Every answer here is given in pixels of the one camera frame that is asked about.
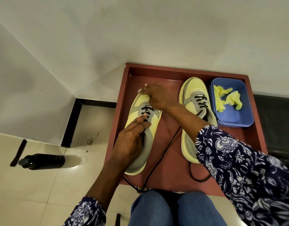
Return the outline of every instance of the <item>black bottle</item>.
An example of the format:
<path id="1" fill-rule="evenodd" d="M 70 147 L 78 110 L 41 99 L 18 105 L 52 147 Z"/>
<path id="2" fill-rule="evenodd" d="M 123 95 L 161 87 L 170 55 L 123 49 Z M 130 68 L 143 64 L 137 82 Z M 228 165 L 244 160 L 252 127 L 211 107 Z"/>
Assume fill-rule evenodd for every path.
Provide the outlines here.
<path id="1" fill-rule="evenodd" d="M 34 154 L 32 156 L 25 156 L 18 162 L 18 164 L 23 168 L 28 168 L 30 170 L 60 168 L 64 165 L 64 163 L 64 156 L 47 154 Z"/>

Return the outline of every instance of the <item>blue plastic container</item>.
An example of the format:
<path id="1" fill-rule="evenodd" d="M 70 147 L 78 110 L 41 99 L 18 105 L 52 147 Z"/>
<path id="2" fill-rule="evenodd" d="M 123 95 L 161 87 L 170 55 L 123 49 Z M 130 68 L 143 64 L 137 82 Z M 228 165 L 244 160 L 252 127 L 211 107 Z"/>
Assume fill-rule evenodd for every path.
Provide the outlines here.
<path id="1" fill-rule="evenodd" d="M 219 113 L 215 106 L 215 92 L 213 85 L 222 86 L 224 89 L 228 89 L 232 87 L 232 91 L 238 91 L 240 93 L 240 101 L 243 106 L 240 110 L 236 110 L 234 106 L 225 105 L 225 110 L 222 113 Z M 221 97 L 222 100 L 226 100 L 226 97 L 229 94 Z M 230 79 L 230 78 L 215 78 L 212 80 L 210 88 L 209 88 L 209 96 L 211 109 L 214 112 L 215 116 L 218 119 L 219 126 L 226 127 L 249 127 L 253 124 L 254 118 L 251 109 L 251 104 L 248 96 L 248 91 L 246 84 L 238 79 Z"/>

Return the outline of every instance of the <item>blue floral sleeve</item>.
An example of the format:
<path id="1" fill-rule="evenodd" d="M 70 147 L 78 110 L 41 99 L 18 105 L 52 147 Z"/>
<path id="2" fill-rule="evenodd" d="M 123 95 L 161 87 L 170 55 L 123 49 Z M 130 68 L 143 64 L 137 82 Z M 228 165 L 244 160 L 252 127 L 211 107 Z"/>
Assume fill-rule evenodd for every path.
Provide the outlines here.
<path id="1" fill-rule="evenodd" d="M 83 197 L 63 226 L 101 226 L 106 223 L 106 213 L 93 197 Z"/>
<path id="2" fill-rule="evenodd" d="M 289 225 L 289 170 L 215 126 L 196 139 L 197 157 L 247 225 Z"/>

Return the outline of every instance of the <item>hand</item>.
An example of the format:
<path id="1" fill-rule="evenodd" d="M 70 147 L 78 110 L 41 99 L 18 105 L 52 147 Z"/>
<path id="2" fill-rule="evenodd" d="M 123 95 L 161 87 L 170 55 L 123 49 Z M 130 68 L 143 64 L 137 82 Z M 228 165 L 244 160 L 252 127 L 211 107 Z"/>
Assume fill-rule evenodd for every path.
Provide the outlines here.
<path id="1" fill-rule="evenodd" d="M 110 160 L 120 170 L 126 170 L 141 152 L 142 132 L 151 126 L 150 122 L 144 122 L 145 119 L 146 114 L 136 118 L 118 134 Z"/>
<path id="2" fill-rule="evenodd" d="M 147 84 L 139 90 L 139 94 L 150 95 L 149 103 L 154 109 L 166 111 L 178 104 L 172 95 L 160 84 Z"/>

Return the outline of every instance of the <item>red wooden tray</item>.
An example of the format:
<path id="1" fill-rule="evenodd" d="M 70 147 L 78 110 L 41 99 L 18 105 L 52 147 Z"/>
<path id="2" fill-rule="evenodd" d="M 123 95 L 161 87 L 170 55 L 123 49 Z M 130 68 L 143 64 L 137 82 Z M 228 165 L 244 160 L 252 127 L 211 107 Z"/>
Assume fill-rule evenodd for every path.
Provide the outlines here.
<path id="1" fill-rule="evenodd" d="M 242 80 L 247 86 L 254 116 L 254 124 L 247 128 L 220 128 L 230 133 L 238 140 L 251 145 L 256 150 L 268 153 L 248 76 L 126 63 L 118 95 L 112 130 L 109 137 L 105 162 L 111 155 L 118 133 L 123 130 L 126 124 L 130 107 L 140 87 L 143 87 L 146 83 L 161 83 L 169 89 L 170 93 L 178 101 L 180 87 L 184 81 L 190 77 L 198 77 L 202 79 L 207 88 L 209 88 L 211 80 L 216 77 Z M 143 185 L 147 175 L 160 159 L 162 152 L 165 150 L 178 128 L 179 125 L 168 114 L 162 113 L 145 169 L 136 176 L 125 175 L 132 184 L 135 186 Z M 203 179 L 209 174 L 202 164 L 192 164 L 191 169 L 192 174 L 197 179 Z M 188 172 L 188 161 L 183 157 L 181 152 L 181 130 L 176 136 L 174 143 L 166 152 L 161 163 L 150 176 L 147 186 L 150 188 L 183 192 L 200 190 L 208 195 L 224 195 L 213 178 L 210 178 L 203 183 L 191 179 Z"/>

